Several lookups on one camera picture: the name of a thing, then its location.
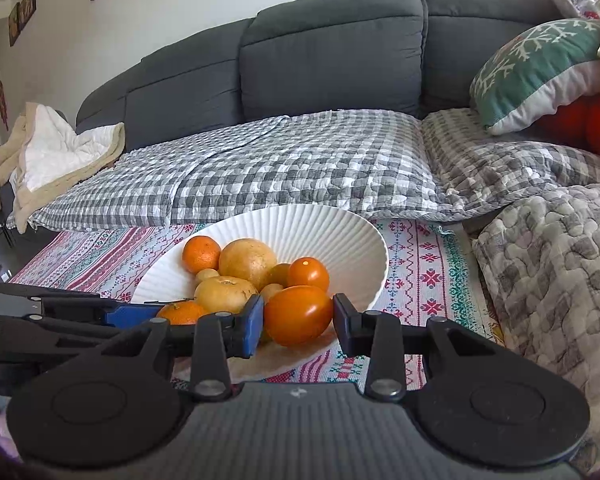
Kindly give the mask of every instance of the ribbed plate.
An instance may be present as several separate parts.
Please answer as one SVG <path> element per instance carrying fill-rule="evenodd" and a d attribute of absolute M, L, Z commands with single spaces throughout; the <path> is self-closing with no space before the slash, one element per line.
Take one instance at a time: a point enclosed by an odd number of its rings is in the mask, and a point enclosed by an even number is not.
<path fill-rule="evenodd" d="M 343 292 L 360 312 L 376 302 L 388 271 L 389 255 L 378 230 L 358 215 L 329 206 L 291 204 L 257 209 L 210 225 L 193 236 L 199 235 L 213 238 L 221 247 L 238 238 L 256 238 L 273 249 L 280 263 L 302 256 L 318 258 L 329 271 L 330 293 Z M 180 263 L 186 241 L 147 271 L 133 303 L 193 297 L 198 282 Z M 249 360 L 229 360 L 232 380 L 256 381 L 281 374 L 320 355 L 335 339 L 329 327 L 318 339 L 293 348 L 263 345 Z M 187 380 L 188 365 L 179 363 L 176 375 Z"/>

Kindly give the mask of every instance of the sofa cushion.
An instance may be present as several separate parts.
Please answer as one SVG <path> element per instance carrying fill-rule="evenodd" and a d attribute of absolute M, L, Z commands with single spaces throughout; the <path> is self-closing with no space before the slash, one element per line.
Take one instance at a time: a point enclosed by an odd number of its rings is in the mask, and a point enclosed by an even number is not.
<path fill-rule="evenodd" d="M 126 97 L 127 149 L 244 121 L 237 57 L 249 23 L 203 30 L 142 58 Z"/>
<path fill-rule="evenodd" d="M 561 18 L 551 0 L 426 0 L 423 115 L 469 106 L 484 63 L 528 28 Z"/>
<path fill-rule="evenodd" d="M 246 119 L 416 113 L 423 23 L 422 0 L 296 0 L 262 10 L 240 49 Z"/>
<path fill-rule="evenodd" d="M 134 85 L 140 64 L 96 88 L 82 102 L 75 118 L 75 131 L 82 133 L 97 126 L 117 124 L 125 120 L 125 96 Z"/>

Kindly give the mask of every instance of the quilted blanket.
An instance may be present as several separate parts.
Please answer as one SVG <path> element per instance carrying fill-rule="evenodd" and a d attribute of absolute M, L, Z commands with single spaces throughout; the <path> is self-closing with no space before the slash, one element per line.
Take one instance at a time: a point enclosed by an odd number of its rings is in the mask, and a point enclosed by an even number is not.
<path fill-rule="evenodd" d="M 52 230 L 215 222 L 286 203 L 368 219 L 459 221 L 560 186 L 600 183 L 600 156 L 491 137 L 477 113 L 281 116 L 124 155 L 30 219 Z"/>
<path fill-rule="evenodd" d="M 576 461 L 600 468 L 600 186 L 520 200 L 474 240 L 474 252 L 507 347 L 587 397 L 589 441 Z"/>

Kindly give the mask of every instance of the metal screw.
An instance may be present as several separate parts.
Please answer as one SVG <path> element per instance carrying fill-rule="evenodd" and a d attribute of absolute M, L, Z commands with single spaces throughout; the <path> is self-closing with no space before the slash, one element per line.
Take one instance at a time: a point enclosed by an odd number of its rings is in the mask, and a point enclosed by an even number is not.
<path fill-rule="evenodd" d="M 376 379 L 371 383 L 371 389 L 381 397 L 395 397 L 402 391 L 402 386 L 393 379 Z"/>
<path fill-rule="evenodd" d="M 217 397 L 224 394 L 224 384 L 215 379 L 205 379 L 193 387 L 194 393 L 201 397 Z"/>

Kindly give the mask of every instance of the snowflake pillow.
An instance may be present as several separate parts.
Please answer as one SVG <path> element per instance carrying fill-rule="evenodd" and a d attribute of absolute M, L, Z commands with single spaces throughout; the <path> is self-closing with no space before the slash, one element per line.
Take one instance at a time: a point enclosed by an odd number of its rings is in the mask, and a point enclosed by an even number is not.
<path fill-rule="evenodd" d="M 485 63 L 472 105 L 492 135 L 518 132 L 583 95 L 600 93 L 600 20 L 557 20 L 530 28 Z"/>

